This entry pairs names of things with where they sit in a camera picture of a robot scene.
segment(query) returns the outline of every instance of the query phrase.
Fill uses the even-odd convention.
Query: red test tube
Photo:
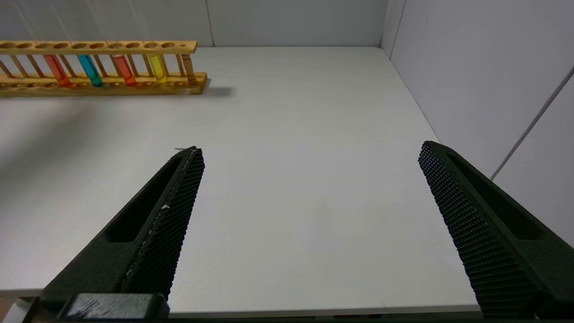
[[[48,67],[50,70],[52,70],[54,77],[61,87],[72,86],[72,82],[70,82],[68,75],[66,75],[66,72],[64,72],[64,69],[62,68],[62,65],[60,64],[60,61],[56,55],[44,55],[44,59],[46,60],[46,63],[48,63]]]
[[[115,64],[118,66],[123,79],[126,81],[127,86],[135,86],[134,74],[131,72],[130,67],[127,65],[127,60],[123,55],[114,55]]]

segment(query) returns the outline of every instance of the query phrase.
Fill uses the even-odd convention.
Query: wooden test tube rack
[[[194,72],[190,55],[197,49],[196,41],[2,41],[0,55],[12,59],[19,74],[11,73],[0,60],[3,73],[0,74],[0,97],[68,97],[68,96],[108,96],[108,95],[175,95],[201,94],[207,82],[207,74]],[[26,71],[16,55],[26,55],[34,71]],[[59,56],[66,66],[72,83],[60,87],[52,74],[43,72],[32,55],[92,55],[98,63],[100,77],[104,85],[95,87],[84,73],[69,67],[65,56]],[[126,55],[137,84],[127,86],[116,70],[108,71],[100,63],[99,55]],[[138,71],[132,55],[142,55],[146,71]],[[148,55],[176,55],[178,72],[168,71],[167,82],[158,83],[150,67]]]

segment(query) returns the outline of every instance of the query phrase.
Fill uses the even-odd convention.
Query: wall seam
[[[405,2],[403,2],[403,4],[402,4],[401,17],[398,19],[397,32],[395,33],[395,37],[394,37],[394,40],[393,40],[393,46],[391,47],[391,55],[389,55],[389,60],[391,60],[391,59],[393,58],[394,46],[395,46],[395,44],[397,43],[398,32],[399,32],[399,30],[401,29],[402,15],[403,15],[403,13],[405,12],[406,2],[407,2],[407,0],[405,0]]]
[[[211,26],[210,6],[207,3],[207,0],[205,0],[205,10],[207,11],[207,22],[210,25],[211,45],[215,47],[214,29]]]
[[[564,77],[564,79],[562,79],[562,81],[560,82],[560,84],[558,84],[558,86],[554,89],[554,92],[552,92],[552,94],[550,95],[550,97],[546,100],[546,102],[544,103],[544,105],[542,106],[542,108],[540,109],[540,111],[538,111],[538,113],[536,114],[536,116],[534,117],[534,119],[532,120],[532,122],[528,125],[528,127],[526,127],[526,130],[524,131],[524,133],[522,134],[522,136],[520,136],[520,138],[518,139],[518,141],[514,144],[514,146],[512,147],[512,149],[510,150],[510,152],[508,152],[508,154],[506,155],[506,157],[502,160],[502,163],[500,164],[500,166],[498,166],[497,170],[494,171],[494,173],[492,174],[492,176],[490,177],[490,180],[494,180],[496,178],[496,176],[498,175],[498,173],[502,170],[502,168],[506,165],[506,163],[509,161],[509,159],[512,157],[512,155],[514,154],[514,152],[516,151],[516,149],[518,149],[518,147],[522,144],[522,142],[524,141],[524,139],[526,139],[526,136],[528,136],[528,134],[530,133],[530,131],[532,130],[532,128],[534,128],[534,126],[536,125],[536,123],[538,122],[538,120],[540,120],[540,118],[542,117],[542,115],[546,112],[546,110],[548,110],[548,107],[552,104],[552,102],[554,101],[554,99],[556,99],[556,97],[558,96],[558,94],[560,93],[560,91],[562,91],[562,89],[564,88],[564,86],[568,83],[568,81],[570,80],[570,78],[572,77],[572,75],[574,75],[574,66],[572,66],[572,68],[570,69],[570,71],[566,74],[566,76]]]

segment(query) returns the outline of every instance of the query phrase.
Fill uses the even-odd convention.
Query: empty test tube
[[[64,72],[64,69],[62,68],[62,65],[60,64],[60,61],[56,55],[44,55],[44,59],[46,60],[46,63],[48,63],[48,67],[54,74],[54,77],[61,87],[72,86],[72,82],[70,82],[68,75],[66,75]]]
[[[80,60],[80,64],[82,64],[82,67],[90,79],[90,82],[92,82],[92,85],[96,87],[102,87],[104,82],[102,81],[98,70],[96,70],[92,58],[89,55],[78,55],[77,58]]]
[[[127,65],[127,60],[123,55],[114,55],[115,64],[118,66],[123,79],[126,81],[126,85],[135,86],[137,82],[135,81],[134,75],[131,73],[130,67]]]

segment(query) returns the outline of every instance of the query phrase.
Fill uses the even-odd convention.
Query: wooden dowel
[[[169,77],[169,70],[168,70],[168,65],[165,64],[165,58],[163,55],[158,55],[160,57],[160,61],[161,61],[161,65],[164,68],[165,71],[165,76]]]
[[[134,74],[134,76],[139,76],[138,70],[135,67],[135,63],[134,63],[134,59],[131,55],[127,56],[127,60],[130,62],[130,66],[131,66],[131,71]]]
[[[6,76],[8,76],[9,78],[13,79],[14,75],[12,75],[12,73],[10,73],[10,71],[8,70],[8,68],[6,67],[6,65],[4,65],[4,62],[0,60],[0,68],[2,69],[2,71],[4,72],[4,74],[6,74]]]
[[[73,71],[72,67],[70,66],[70,63],[68,62],[68,59],[64,56],[64,55],[58,55],[60,57],[60,59],[62,60],[62,62],[64,63],[64,66],[66,66],[66,69],[68,70],[68,73],[70,73],[70,76],[73,78],[77,78],[76,73]]]
[[[183,63],[181,62],[181,55],[177,54],[176,58],[177,58],[177,66],[180,69],[180,76],[185,76],[185,72],[183,70]]]
[[[26,70],[24,69],[24,66],[22,66],[22,64],[20,64],[20,61],[18,60],[16,55],[10,55],[10,58],[12,59],[12,61],[14,62],[14,65],[16,65],[16,67],[18,68],[20,73],[22,73],[22,76],[24,76],[25,78],[29,78],[30,75],[28,75],[28,72],[26,72]]]
[[[96,64],[98,65],[99,69],[100,69],[100,73],[102,73],[103,77],[107,77],[107,72],[104,69],[104,65],[102,64],[102,60],[100,60],[100,56],[98,55],[94,55],[94,60],[96,61]]]
[[[40,68],[40,66],[38,66],[38,63],[36,62],[36,60],[34,59],[34,56],[32,55],[26,55],[26,57],[28,57],[28,60],[30,61],[30,64],[32,64],[32,66],[34,67],[34,69],[36,70],[36,73],[38,73],[38,76],[41,78],[46,77],[44,75],[44,72],[42,72],[42,69]]]
[[[197,80],[195,79],[195,74],[193,73],[191,57],[189,57],[189,55],[181,55],[181,59],[183,60],[183,66],[185,67],[185,72],[187,73],[187,82],[189,85],[196,85]]]
[[[149,63],[148,56],[142,55],[142,58],[144,59],[143,62],[145,63],[145,68],[148,69],[148,76],[153,76],[152,65]]]
[[[115,62],[114,55],[110,55],[110,59],[111,59],[112,64],[115,67],[115,72],[118,73],[118,77],[122,76],[122,71],[119,70],[119,66]]]

